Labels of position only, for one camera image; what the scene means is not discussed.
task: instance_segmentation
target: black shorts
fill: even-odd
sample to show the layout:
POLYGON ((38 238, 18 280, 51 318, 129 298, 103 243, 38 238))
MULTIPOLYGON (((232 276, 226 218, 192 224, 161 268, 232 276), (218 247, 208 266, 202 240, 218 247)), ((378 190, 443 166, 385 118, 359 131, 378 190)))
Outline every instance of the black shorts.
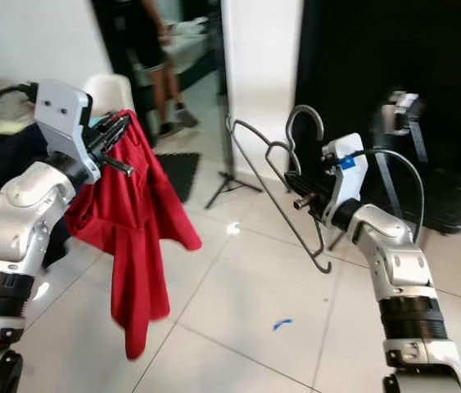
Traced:
POLYGON ((159 44, 156 24, 143 6, 134 5, 124 13, 127 44, 135 51, 139 62, 149 71, 165 66, 166 53, 159 44))

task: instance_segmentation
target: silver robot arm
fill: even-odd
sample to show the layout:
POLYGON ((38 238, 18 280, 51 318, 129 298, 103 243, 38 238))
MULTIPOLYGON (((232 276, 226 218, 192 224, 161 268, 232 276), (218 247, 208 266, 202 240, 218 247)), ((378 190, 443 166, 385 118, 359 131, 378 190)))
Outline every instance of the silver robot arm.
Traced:
POLYGON ((321 221, 328 231, 344 231, 368 261, 386 335, 386 363, 395 368, 384 378, 384 390, 461 392, 461 359, 447 337, 427 258, 407 223, 359 202, 368 165, 365 156, 352 155, 362 150, 358 134, 323 148, 323 156, 335 161, 337 180, 321 221))
POLYGON ((0 191, 0 393, 15 392, 19 383, 22 358, 9 346, 25 330, 23 310, 53 226, 76 190, 101 177, 103 165, 127 175, 133 170, 106 155, 123 135, 128 116, 108 116, 90 129, 88 94, 53 80, 36 90, 35 119, 47 140, 48 158, 0 191))

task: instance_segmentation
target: sneaker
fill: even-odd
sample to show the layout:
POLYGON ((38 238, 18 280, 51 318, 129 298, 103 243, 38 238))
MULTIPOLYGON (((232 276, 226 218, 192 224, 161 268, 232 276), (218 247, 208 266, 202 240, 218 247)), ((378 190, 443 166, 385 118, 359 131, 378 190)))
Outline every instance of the sneaker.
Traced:
POLYGON ((159 129, 160 138, 166 138, 181 131, 183 127, 178 123, 163 123, 159 129))
POLYGON ((190 129, 199 124, 199 121, 190 113, 183 104, 176 106, 175 115, 177 116, 179 123, 184 127, 190 129))

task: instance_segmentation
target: red shirt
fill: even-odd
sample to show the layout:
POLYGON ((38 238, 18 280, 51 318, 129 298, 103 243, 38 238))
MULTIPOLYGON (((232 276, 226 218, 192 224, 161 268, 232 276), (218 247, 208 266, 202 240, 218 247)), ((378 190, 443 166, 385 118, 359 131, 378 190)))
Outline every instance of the red shirt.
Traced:
POLYGON ((111 314, 125 330, 129 359, 144 350, 148 322, 169 314, 159 239, 201 248, 190 220, 132 111, 131 124, 109 156, 134 167, 132 176, 105 167, 66 212, 70 233, 114 256, 111 314))

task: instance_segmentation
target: blue sticker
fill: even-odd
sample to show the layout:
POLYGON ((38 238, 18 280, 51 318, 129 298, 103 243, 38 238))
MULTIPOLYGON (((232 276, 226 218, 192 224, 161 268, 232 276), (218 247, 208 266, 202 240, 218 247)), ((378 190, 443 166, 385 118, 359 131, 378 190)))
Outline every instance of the blue sticker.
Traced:
POLYGON ((281 325, 283 325, 284 323, 292 323, 292 320, 291 319, 284 319, 283 321, 279 321, 279 322, 276 322, 274 325, 273 325, 273 330, 276 331, 279 329, 279 327, 281 325))
POLYGON ((355 166, 354 157, 345 157, 340 161, 341 169, 349 169, 355 166))

